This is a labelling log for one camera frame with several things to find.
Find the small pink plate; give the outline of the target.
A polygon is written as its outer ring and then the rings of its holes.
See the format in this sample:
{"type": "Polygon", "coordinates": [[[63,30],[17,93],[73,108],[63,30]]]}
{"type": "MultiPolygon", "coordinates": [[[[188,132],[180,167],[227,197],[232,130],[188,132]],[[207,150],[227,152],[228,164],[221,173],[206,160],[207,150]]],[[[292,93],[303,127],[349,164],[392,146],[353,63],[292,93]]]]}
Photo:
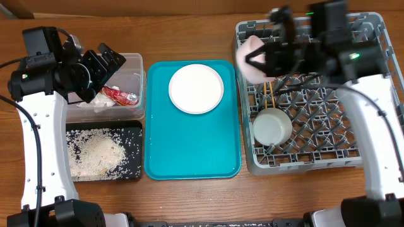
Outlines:
{"type": "Polygon", "coordinates": [[[246,56],[263,45],[264,42],[259,37],[252,35],[237,49],[235,53],[236,63],[240,72],[243,77],[252,84],[267,83],[275,80],[275,78],[267,77],[264,72],[246,62],[246,56]]]}

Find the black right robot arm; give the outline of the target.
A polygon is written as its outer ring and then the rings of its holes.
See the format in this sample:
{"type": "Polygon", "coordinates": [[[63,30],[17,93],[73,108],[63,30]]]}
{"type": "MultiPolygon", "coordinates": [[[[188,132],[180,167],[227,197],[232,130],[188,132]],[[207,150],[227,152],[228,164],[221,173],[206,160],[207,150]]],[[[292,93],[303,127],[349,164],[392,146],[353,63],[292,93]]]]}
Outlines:
{"type": "Polygon", "coordinates": [[[296,38],[288,6],[271,12],[281,41],[262,42],[250,36],[235,59],[250,83],[278,76],[318,73],[323,88],[333,89],[348,115],[362,155],[365,196],[344,199],[338,207],[309,212],[303,226],[402,226],[403,129],[394,102],[393,82],[377,42],[354,39],[345,1],[309,5],[310,42],[296,38]]]}

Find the white tissue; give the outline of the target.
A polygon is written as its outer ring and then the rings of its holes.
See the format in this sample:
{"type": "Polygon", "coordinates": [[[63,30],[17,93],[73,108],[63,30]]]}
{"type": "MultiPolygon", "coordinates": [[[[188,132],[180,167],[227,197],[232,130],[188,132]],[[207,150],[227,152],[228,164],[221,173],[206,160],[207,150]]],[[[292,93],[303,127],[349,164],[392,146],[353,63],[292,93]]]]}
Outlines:
{"type": "Polygon", "coordinates": [[[116,102],[101,90],[90,103],[83,102],[76,104],[76,106],[80,108],[95,108],[94,112],[99,113],[102,112],[100,108],[113,107],[115,104],[116,102]]]}

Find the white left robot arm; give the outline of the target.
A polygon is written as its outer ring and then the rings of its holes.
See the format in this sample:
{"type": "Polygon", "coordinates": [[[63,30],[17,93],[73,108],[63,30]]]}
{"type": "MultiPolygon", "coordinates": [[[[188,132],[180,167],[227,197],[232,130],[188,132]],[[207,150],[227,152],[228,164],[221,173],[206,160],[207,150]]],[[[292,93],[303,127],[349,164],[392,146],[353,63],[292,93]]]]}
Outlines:
{"type": "Polygon", "coordinates": [[[104,213],[79,199],[70,172],[66,141],[68,95],[92,101],[125,58],[105,44],[84,50],[74,35],[40,26],[24,30],[27,56],[8,81],[10,97],[21,120],[25,152],[25,186],[21,212],[8,226],[134,226],[128,212],[104,213]]]}

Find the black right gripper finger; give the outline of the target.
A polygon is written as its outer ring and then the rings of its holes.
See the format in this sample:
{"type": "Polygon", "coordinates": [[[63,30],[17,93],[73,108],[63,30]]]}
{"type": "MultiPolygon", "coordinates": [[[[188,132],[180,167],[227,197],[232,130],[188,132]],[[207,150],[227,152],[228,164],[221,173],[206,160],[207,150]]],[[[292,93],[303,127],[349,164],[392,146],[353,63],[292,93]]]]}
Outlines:
{"type": "Polygon", "coordinates": [[[267,75],[268,63],[265,60],[246,60],[247,66],[253,71],[254,74],[267,75]]]}
{"type": "Polygon", "coordinates": [[[262,45],[256,50],[253,50],[245,57],[246,60],[266,60],[267,53],[266,53],[266,45],[262,45]]]}

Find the red snack wrapper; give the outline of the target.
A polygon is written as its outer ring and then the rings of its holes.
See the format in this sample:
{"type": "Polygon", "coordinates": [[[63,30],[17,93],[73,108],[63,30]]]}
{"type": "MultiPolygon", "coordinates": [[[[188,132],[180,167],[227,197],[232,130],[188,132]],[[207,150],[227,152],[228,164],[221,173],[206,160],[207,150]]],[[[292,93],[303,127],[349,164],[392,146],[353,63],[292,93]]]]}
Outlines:
{"type": "Polygon", "coordinates": [[[120,106],[135,106],[139,102],[139,98],[133,94],[121,91],[109,86],[102,88],[102,94],[109,97],[112,101],[120,106]]]}

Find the white bowl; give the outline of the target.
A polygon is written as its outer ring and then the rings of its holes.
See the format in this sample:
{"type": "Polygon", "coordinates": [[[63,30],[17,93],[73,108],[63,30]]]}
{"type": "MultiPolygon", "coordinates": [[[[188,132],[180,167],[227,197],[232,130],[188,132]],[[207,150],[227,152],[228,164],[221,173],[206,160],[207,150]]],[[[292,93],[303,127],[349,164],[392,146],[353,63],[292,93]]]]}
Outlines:
{"type": "Polygon", "coordinates": [[[292,122],[288,115],[277,108],[265,108],[252,123],[255,140],[262,145],[285,143],[292,134],[292,122]]]}

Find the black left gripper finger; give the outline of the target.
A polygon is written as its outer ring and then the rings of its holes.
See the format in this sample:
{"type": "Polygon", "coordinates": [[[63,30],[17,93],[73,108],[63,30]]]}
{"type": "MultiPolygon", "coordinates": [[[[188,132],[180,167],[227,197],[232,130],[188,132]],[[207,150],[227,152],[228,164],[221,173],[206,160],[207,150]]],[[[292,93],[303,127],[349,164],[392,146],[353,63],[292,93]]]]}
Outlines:
{"type": "Polygon", "coordinates": [[[98,46],[98,51],[101,53],[101,64],[109,76],[112,76],[126,62],[126,58],[123,55],[114,52],[105,43],[101,43],[98,46]]]}
{"type": "Polygon", "coordinates": [[[83,64],[90,73],[90,87],[100,91],[109,77],[106,62],[93,50],[88,50],[83,55],[83,64]]]}

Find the wooden chopstick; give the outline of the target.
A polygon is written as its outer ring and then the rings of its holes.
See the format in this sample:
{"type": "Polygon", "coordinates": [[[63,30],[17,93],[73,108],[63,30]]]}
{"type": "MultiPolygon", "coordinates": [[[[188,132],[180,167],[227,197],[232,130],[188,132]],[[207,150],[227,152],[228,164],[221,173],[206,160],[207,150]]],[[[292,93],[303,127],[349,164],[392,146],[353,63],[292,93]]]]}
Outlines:
{"type": "Polygon", "coordinates": [[[264,98],[264,108],[266,109],[268,107],[266,83],[264,83],[263,85],[263,98],[264,98]]]}
{"type": "Polygon", "coordinates": [[[271,93],[271,102],[272,102],[272,107],[275,108],[275,97],[274,97],[274,92],[273,92],[273,87],[272,87],[272,83],[269,82],[269,86],[270,86],[270,93],[271,93]]]}

